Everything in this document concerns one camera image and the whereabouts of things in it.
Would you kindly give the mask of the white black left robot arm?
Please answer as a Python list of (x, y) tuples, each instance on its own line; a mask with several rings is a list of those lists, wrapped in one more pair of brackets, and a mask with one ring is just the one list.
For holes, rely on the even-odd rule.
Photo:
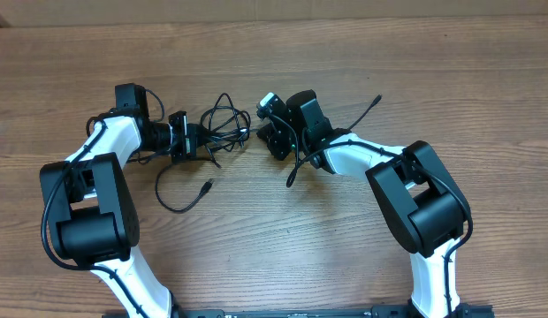
[(194, 131), (183, 111), (151, 119), (147, 94), (141, 85), (117, 85), (115, 107), (90, 119), (94, 129), (80, 149), (41, 168), (41, 240), (58, 267), (105, 282), (126, 316), (182, 317), (141, 253), (139, 218), (123, 169), (138, 152), (167, 155), (173, 163), (194, 158)]

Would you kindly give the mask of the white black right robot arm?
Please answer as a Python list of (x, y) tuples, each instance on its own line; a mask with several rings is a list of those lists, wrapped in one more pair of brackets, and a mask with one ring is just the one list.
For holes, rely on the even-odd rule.
[(352, 127), (335, 128), (312, 90), (286, 101), (268, 93), (256, 108), (257, 116), (269, 122), (257, 135), (270, 153), (278, 160), (296, 156), (288, 186), (307, 163), (369, 184), (388, 229), (410, 254), (410, 313), (460, 315), (456, 252), (471, 238), (474, 223), (467, 199), (433, 147), (421, 140), (385, 146), (359, 137)]

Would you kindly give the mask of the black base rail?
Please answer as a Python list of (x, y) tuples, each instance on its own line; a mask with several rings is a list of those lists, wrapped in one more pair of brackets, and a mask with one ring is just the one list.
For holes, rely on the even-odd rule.
[[(406, 318), (422, 317), (415, 313), (411, 305), (377, 305), (365, 309), (320, 309), (313, 311), (243, 311), (224, 312), (223, 310), (188, 310), (189, 318)], [(127, 317), (125, 312), (102, 314), (103, 318)], [(453, 316), (457, 318), (494, 318), (492, 306), (473, 306), (462, 303)]]

